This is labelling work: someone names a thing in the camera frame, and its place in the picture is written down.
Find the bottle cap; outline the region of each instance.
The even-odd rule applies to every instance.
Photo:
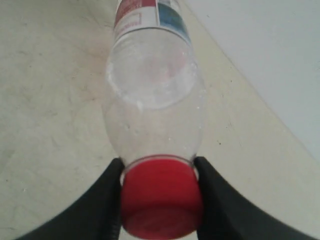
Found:
[[[121,217],[131,235],[171,240],[195,231],[203,202],[193,168],[172,157],[155,157],[133,166],[121,192]]]

